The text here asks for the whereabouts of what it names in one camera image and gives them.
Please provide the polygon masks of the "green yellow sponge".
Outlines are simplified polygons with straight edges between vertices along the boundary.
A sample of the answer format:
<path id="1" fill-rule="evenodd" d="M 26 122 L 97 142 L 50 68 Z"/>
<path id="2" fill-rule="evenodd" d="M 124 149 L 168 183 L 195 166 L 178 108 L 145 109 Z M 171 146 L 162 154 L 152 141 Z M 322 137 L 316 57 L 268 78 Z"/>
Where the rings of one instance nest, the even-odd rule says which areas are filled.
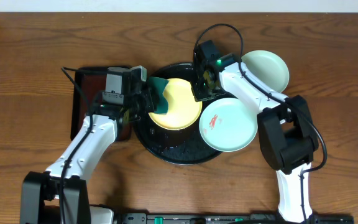
<path id="1" fill-rule="evenodd" d="M 167 79 L 159 77 L 150 77 L 147 80 L 155 114 L 167 114 L 168 112 L 168 101 L 163 95 L 168 83 Z"/>

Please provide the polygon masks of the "yellow plate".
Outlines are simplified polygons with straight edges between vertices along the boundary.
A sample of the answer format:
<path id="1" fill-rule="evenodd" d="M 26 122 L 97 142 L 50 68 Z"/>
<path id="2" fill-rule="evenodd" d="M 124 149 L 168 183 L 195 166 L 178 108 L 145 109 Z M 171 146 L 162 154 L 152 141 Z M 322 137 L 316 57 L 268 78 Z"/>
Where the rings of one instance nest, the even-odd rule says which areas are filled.
<path id="1" fill-rule="evenodd" d="M 167 130 L 180 130 L 191 126 L 200 116 L 203 103 L 195 101 L 191 84 L 181 78 L 169 78 L 163 91 L 167 101 L 166 113 L 149 113 L 151 120 Z"/>

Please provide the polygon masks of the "light green plate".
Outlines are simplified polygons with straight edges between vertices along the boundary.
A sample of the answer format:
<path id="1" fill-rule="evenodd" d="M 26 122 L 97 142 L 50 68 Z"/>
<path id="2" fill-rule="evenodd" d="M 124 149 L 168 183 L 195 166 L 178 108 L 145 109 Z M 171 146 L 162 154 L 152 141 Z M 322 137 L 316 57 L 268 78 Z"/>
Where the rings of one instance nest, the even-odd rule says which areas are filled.
<path id="1" fill-rule="evenodd" d="M 283 92 L 290 80 L 286 63 L 275 53 L 254 50 L 241 57 L 247 68 L 276 92 Z"/>
<path id="2" fill-rule="evenodd" d="M 249 145 L 257 134 L 256 115 L 237 98 L 222 98 L 201 114 L 199 131 L 203 141 L 221 152 L 234 152 Z"/>

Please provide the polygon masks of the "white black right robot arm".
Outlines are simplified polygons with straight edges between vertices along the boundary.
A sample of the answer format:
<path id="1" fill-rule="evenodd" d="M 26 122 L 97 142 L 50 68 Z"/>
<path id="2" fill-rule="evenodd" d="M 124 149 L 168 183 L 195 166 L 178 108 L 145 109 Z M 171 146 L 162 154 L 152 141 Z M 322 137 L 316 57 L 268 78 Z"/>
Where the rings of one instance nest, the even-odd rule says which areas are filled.
<path id="1" fill-rule="evenodd" d="M 311 216 L 308 169 L 318 148 L 306 101 L 288 97 L 286 63 L 273 52 L 255 50 L 238 57 L 197 50 L 197 77 L 191 87 L 197 101 L 209 101 L 199 130 L 207 145 L 221 152 L 245 148 L 255 138 L 276 172 L 278 212 L 288 222 Z"/>

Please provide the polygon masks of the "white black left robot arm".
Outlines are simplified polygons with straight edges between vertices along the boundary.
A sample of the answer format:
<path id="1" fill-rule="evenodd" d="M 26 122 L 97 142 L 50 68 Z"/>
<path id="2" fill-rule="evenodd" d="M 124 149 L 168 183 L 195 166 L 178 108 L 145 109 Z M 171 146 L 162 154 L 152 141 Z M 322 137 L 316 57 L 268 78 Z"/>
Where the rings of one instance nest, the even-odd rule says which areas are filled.
<path id="1" fill-rule="evenodd" d="M 106 149 L 141 112 L 154 111 L 159 94 L 137 85 L 126 94 L 101 90 L 88 103 L 81 129 L 44 172 L 29 172 L 22 184 L 20 223 L 113 223 L 114 211 L 91 205 L 87 182 Z"/>

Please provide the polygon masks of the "black rectangular water tray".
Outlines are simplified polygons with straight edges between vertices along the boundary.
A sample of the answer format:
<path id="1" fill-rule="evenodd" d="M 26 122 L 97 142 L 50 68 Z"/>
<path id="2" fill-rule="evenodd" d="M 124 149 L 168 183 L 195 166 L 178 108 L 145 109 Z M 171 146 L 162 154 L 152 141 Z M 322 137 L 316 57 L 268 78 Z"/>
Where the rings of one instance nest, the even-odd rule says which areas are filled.
<path id="1" fill-rule="evenodd" d="M 106 86 L 106 74 L 84 74 L 80 72 L 75 72 L 74 81 L 81 88 L 85 97 L 89 100 L 90 103 L 93 102 L 96 95 L 99 95 L 99 100 L 101 100 L 101 90 L 105 90 Z M 82 127 L 83 120 L 86 113 L 88 112 L 88 107 L 82 99 L 81 95 L 73 90 L 73 106 L 71 114 L 71 132 L 70 139 L 73 140 L 79 130 Z M 126 141 L 131 137 L 131 125 L 125 126 L 119 132 L 116 141 Z"/>

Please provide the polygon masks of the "round black serving tray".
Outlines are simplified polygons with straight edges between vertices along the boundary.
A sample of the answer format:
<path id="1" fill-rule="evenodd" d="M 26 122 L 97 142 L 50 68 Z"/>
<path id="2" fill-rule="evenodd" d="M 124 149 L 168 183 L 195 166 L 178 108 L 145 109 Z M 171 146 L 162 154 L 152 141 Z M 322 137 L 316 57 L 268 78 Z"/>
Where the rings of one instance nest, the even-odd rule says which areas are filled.
<path id="1" fill-rule="evenodd" d="M 192 81 L 196 72 L 191 62 L 183 62 L 163 67 L 150 76 Z M 143 113 L 140 120 L 133 123 L 133 128 L 138 140 L 155 157 L 172 164 L 193 165 L 210 161 L 222 153 L 203 141 L 199 121 L 200 118 L 185 129 L 173 131 L 161 128 L 148 113 Z"/>

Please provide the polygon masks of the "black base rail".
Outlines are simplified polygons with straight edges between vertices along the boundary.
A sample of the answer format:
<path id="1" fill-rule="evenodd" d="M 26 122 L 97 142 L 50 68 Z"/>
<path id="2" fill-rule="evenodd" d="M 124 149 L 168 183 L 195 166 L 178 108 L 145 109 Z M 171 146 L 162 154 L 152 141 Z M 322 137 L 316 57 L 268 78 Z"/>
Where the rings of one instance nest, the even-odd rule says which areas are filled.
<path id="1" fill-rule="evenodd" d="M 228 223 L 293 223 L 285 221 L 279 214 L 260 213 L 250 215 L 148 215 L 146 213 L 124 213 L 115 218 L 115 224 L 228 224 Z M 347 215 L 311 215 L 310 224 L 355 224 Z"/>

